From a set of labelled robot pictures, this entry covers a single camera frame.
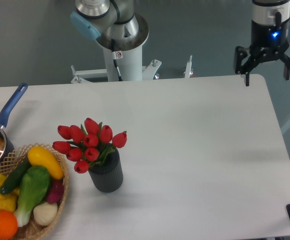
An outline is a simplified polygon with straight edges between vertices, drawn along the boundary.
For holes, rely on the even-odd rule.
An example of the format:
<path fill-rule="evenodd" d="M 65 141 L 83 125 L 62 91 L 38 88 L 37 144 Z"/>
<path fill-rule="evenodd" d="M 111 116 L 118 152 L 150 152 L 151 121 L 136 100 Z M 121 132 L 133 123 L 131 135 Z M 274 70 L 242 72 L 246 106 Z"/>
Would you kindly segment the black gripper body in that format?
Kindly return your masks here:
<path fill-rule="evenodd" d="M 289 22 L 284 21 L 280 27 L 261 25 L 251 22 L 250 55 L 257 62 L 270 62 L 278 59 L 289 47 Z"/>

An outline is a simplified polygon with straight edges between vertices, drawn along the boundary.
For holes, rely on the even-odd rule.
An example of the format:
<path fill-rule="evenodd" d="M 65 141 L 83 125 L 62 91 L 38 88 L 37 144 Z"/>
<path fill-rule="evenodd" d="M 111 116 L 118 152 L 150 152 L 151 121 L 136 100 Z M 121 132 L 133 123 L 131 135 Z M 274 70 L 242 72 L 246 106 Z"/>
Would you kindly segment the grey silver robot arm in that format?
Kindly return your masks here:
<path fill-rule="evenodd" d="M 280 60 L 283 76 L 290 76 L 290 0 L 252 1 L 251 42 L 234 51 L 234 72 L 249 85 L 250 72 L 260 63 Z M 84 37 L 96 41 L 103 49 L 106 69 L 74 71 L 82 78 L 106 74 L 108 80 L 141 81 L 158 78 L 161 62 L 154 59 L 142 65 L 142 46 L 149 36 L 146 20 L 134 11 L 132 0 L 78 0 L 70 19 Z"/>

